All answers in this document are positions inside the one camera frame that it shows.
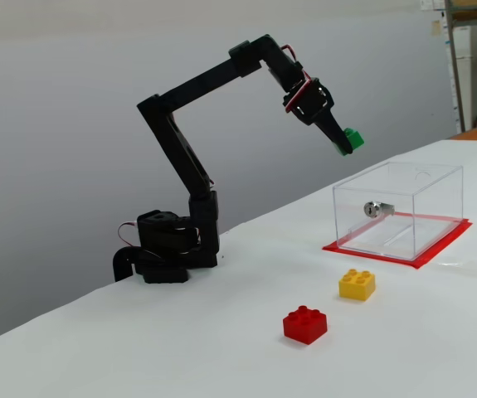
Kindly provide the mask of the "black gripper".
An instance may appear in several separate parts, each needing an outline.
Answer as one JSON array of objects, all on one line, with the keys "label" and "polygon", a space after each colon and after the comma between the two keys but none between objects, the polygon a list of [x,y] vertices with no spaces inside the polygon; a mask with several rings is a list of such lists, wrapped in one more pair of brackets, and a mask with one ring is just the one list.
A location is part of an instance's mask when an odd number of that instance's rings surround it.
[{"label": "black gripper", "polygon": [[315,124],[343,155],[351,154],[353,146],[332,115],[333,98],[316,77],[292,89],[283,101],[286,113],[292,113],[303,124]]}]

